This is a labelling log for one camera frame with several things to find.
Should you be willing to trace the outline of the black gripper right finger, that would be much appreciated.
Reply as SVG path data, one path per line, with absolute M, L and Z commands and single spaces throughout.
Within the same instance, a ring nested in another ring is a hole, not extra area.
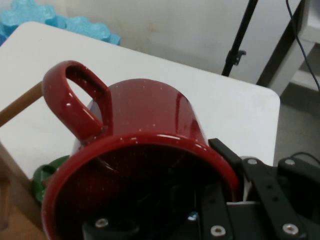
M 269 166 L 239 157 L 219 139 L 209 146 L 243 177 L 243 202 L 226 206 L 225 230 L 235 240 L 318 240 L 320 169 L 297 157 Z

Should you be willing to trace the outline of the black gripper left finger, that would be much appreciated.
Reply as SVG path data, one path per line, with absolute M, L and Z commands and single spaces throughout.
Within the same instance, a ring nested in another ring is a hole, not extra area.
M 166 182 L 112 201 L 82 224 L 85 240 L 230 240 L 219 182 Z

